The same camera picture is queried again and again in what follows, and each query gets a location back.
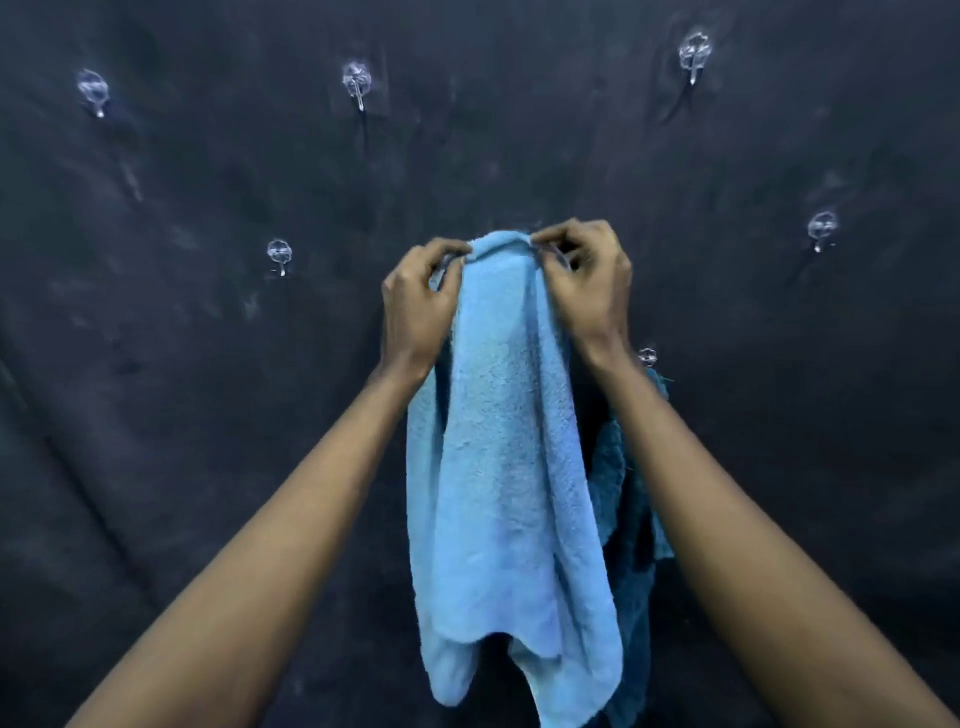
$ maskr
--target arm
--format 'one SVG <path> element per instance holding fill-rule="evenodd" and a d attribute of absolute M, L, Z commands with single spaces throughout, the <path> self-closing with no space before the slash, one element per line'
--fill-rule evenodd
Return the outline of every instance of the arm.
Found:
<path fill-rule="evenodd" d="M 534 239 L 583 249 L 573 274 L 542 258 L 558 313 L 623 426 L 691 589 L 782 723 L 960 726 L 637 368 L 626 341 L 631 268 L 610 226 L 570 221 Z"/>
<path fill-rule="evenodd" d="M 456 310 L 464 243 L 415 248 L 384 281 L 382 361 L 274 496 L 160 615 L 68 728 L 253 725 L 306 627 L 387 441 Z"/>

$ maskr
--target left hand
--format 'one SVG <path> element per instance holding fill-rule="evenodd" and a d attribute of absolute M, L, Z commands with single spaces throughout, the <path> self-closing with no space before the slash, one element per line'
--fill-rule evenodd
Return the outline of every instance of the left hand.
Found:
<path fill-rule="evenodd" d="M 430 276 L 451 253 L 473 249 L 462 240 L 434 238 L 412 248 L 383 281 L 383 342 L 380 367 L 399 368 L 423 381 L 433 367 L 453 325 L 463 280 L 464 259 L 450 263 L 439 291 L 430 290 Z"/>

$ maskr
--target adhesive hook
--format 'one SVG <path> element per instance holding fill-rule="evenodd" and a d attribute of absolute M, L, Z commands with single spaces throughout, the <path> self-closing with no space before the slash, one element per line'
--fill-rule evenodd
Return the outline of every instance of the adhesive hook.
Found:
<path fill-rule="evenodd" d="M 690 85 L 697 83 L 697 75 L 707 65 L 707 59 L 713 53 L 713 44 L 706 33 L 695 31 L 684 39 L 678 50 L 680 68 L 690 72 Z"/>
<path fill-rule="evenodd" d="M 363 103 L 363 97 L 370 93 L 373 85 L 370 71 L 367 66 L 357 61 L 351 61 L 344 66 L 344 86 L 347 87 L 347 93 L 357 100 L 357 108 L 361 113 L 366 110 Z"/>
<path fill-rule="evenodd" d="M 806 224 L 806 234 L 813 240 L 813 252 L 822 253 L 824 241 L 840 229 L 840 221 L 830 212 L 818 212 Z"/>
<path fill-rule="evenodd" d="M 641 349 L 636 358 L 640 360 L 640 363 L 645 367 L 652 367 L 657 363 L 657 350 L 647 347 L 646 349 Z"/>
<path fill-rule="evenodd" d="M 77 89 L 90 104 L 94 115 L 98 119 L 104 118 L 104 109 L 110 101 L 110 87 L 104 77 L 85 68 L 77 74 Z"/>
<path fill-rule="evenodd" d="M 280 275 L 286 276 L 286 265 L 290 258 L 294 256 L 293 249 L 287 244 L 286 240 L 271 240 L 267 246 L 267 255 L 274 263 L 280 266 Z"/>

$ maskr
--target hand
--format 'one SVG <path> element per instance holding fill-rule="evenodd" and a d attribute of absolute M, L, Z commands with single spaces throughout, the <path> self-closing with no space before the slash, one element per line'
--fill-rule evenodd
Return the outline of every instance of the hand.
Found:
<path fill-rule="evenodd" d="M 400 369 L 417 382 L 426 378 L 453 324 L 464 259 L 450 263 L 439 291 L 430 290 L 430 276 L 444 255 L 465 255 L 471 250 L 460 240 L 434 238 L 426 246 L 412 248 L 386 277 L 381 369 Z"/>
<path fill-rule="evenodd" d="M 627 303 L 633 266 L 606 220 L 572 219 L 530 237 L 539 248 L 550 296 L 574 344 L 592 366 L 630 350 Z M 568 271 L 545 246 L 556 245 L 574 270 Z"/>

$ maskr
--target towel fold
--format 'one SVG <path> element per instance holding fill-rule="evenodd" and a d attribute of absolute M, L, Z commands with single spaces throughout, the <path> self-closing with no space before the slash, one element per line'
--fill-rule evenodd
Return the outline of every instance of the towel fold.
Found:
<path fill-rule="evenodd" d="M 437 365 L 407 420 L 407 521 L 421 655 L 458 704 L 479 641 L 514 639 L 544 728 L 580 728 L 620 683 L 617 613 L 558 328 L 519 232 L 473 241 Z"/>

